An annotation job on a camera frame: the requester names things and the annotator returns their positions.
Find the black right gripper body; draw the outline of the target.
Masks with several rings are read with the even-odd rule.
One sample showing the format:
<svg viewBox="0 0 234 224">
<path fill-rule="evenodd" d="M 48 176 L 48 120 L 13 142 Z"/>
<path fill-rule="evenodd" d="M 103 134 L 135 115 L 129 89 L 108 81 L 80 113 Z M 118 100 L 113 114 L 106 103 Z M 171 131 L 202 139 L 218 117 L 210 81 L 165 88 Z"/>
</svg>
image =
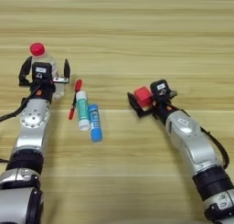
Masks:
<svg viewBox="0 0 234 224">
<path fill-rule="evenodd" d="M 169 91 L 165 95 L 150 93 L 148 95 L 148 99 L 150 100 L 149 113 L 151 113 L 155 119 L 160 120 L 162 124 L 165 124 L 168 116 L 177 111 L 177 108 L 171 102 L 176 95 L 176 91 Z"/>
</svg>

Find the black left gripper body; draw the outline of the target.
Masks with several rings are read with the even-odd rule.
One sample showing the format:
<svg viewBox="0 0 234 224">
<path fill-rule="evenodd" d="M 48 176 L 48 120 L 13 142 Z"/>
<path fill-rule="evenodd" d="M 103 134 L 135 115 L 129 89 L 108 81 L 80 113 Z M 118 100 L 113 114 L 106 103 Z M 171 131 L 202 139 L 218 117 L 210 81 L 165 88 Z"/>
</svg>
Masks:
<svg viewBox="0 0 234 224">
<path fill-rule="evenodd" d="M 53 93 L 56 90 L 56 84 L 67 84 L 69 83 L 68 78 L 53 78 L 53 79 L 34 79 L 21 80 L 19 85 L 21 87 L 28 87 L 30 89 L 30 94 L 27 97 L 30 99 L 43 99 L 48 102 L 52 102 Z"/>
</svg>

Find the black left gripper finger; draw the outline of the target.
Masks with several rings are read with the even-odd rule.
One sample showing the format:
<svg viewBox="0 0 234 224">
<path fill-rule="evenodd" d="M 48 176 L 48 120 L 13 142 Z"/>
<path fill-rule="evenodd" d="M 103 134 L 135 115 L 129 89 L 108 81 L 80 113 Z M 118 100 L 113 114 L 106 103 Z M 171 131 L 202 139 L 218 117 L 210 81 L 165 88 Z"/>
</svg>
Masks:
<svg viewBox="0 0 234 224">
<path fill-rule="evenodd" d="M 70 66 L 69 66 L 69 61 L 65 59 L 64 62 L 64 78 L 69 79 L 70 77 Z"/>
<path fill-rule="evenodd" d="M 18 75 L 19 85 L 21 87 L 30 86 L 30 82 L 27 79 L 27 75 L 29 74 L 30 69 L 31 69 L 31 62 L 32 62 L 32 57 L 28 57 L 21 67 L 21 70 Z"/>
</svg>

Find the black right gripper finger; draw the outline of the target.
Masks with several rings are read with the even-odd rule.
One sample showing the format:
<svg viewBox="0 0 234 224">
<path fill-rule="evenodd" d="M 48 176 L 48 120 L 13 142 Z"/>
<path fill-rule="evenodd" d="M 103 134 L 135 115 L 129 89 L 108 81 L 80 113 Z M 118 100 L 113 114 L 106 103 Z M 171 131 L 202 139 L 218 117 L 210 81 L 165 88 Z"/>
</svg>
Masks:
<svg viewBox="0 0 234 224">
<path fill-rule="evenodd" d="M 138 115 L 139 118 L 142 118 L 142 117 L 152 113 L 151 109 L 145 111 L 140 106 L 140 104 L 138 103 L 138 101 L 136 100 L 136 98 L 134 97 L 134 95 L 132 93 L 128 92 L 127 97 L 128 97 L 128 102 L 130 103 L 132 108 L 135 110 L 135 112 L 136 112 L 136 114 Z"/>
</svg>

